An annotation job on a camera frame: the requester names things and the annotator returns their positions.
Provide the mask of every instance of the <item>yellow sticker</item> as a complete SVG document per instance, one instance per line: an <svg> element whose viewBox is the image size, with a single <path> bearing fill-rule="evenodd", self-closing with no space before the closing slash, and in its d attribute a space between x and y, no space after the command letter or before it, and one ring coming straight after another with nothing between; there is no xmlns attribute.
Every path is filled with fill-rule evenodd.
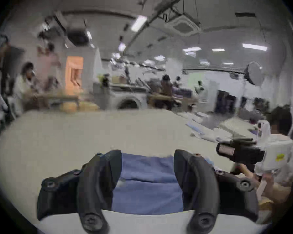
<svg viewBox="0 0 293 234"><path fill-rule="evenodd" d="M284 154L277 155L276 161L281 161L281 160L284 160Z"/></svg>

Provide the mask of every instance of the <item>white table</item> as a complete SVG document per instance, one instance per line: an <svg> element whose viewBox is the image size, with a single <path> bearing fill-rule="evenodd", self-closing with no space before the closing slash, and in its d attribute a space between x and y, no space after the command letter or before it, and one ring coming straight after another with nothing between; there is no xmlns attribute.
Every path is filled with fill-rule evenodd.
<svg viewBox="0 0 293 234"><path fill-rule="evenodd" d="M99 152L120 149L130 154L167 156L184 149L208 156L223 170L231 168L232 162L216 153L216 143L190 133L182 117L166 110L30 111L0 136L0 189L26 219L43 229L43 221L36 218L42 180L80 169ZM115 217L119 213L107 214ZM53 233L64 232L55 229Z"/></svg>

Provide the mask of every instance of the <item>ceiling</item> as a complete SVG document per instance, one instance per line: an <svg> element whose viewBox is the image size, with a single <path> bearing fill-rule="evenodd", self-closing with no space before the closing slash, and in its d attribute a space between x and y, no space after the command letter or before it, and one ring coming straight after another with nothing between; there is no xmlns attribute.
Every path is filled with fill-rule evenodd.
<svg viewBox="0 0 293 234"><path fill-rule="evenodd" d="M70 28L84 28L92 35L101 57L110 58L117 52L120 36L128 44L135 33L124 31L126 23L132 24L137 15L148 18L162 0L148 0L144 7L140 0L25 0L11 16L14 23L35 26L39 20L54 10L65 14ZM95 11L113 11L125 16L97 14ZM154 20L126 50L129 60L141 62L158 55L174 57L183 62L184 68L199 68L200 60L211 66L221 67L223 62L234 63L235 69L244 69L250 61L257 61L265 73L279 73L285 59L284 28L288 14L279 0L182 0L174 5L179 13L186 12L200 22L202 33L181 37L164 27L160 18ZM235 12L252 12L256 18L238 18ZM267 52L242 47L242 43L263 45ZM182 49L199 46L196 57L185 56ZM224 52L212 52L223 48Z"/></svg>

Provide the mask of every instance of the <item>screw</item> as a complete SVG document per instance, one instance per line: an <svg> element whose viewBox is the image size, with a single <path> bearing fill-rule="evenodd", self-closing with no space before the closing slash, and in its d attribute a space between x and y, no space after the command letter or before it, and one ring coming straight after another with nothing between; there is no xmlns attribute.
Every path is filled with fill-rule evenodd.
<svg viewBox="0 0 293 234"><path fill-rule="evenodd" d="M250 187L250 183L248 181L242 181L241 185L245 188L249 188Z"/></svg>
<svg viewBox="0 0 293 234"><path fill-rule="evenodd" d="M54 181L48 181L48 182L47 182L47 187L48 187L48 188L53 188L53 187L55 187L55 182L54 182Z"/></svg>
<svg viewBox="0 0 293 234"><path fill-rule="evenodd" d="M201 228L209 228L212 225L212 218L208 215L200 216L198 223Z"/></svg>
<svg viewBox="0 0 293 234"><path fill-rule="evenodd" d="M87 214L84 221L84 228L90 231L97 231L103 227L101 217L95 214Z"/></svg>
<svg viewBox="0 0 293 234"><path fill-rule="evenodd" d="M78 176L80 173L81 173L81 171L79 171L79 170L74 170L74 175L75 175L75 176Z"/></svg>
<svg viewBox="0 0 293 234"><path fill-rule="evenodd" d="M215 173L216 173L217 175L224 175L224 174L225 174L225 172L222 171L222 170L216 170Z"/></svg>

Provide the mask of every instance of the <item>blue cloth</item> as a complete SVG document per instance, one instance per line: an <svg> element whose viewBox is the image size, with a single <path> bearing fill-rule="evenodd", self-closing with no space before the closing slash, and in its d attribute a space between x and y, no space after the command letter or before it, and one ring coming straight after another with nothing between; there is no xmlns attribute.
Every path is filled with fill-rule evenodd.
<svg viewBox="0 0 293 234"><path fill-rule="evenodd" d="M139 215L182 212L182 190L173 163L172 156L122 154L123 182L113 191L112 211Z"/></svg>

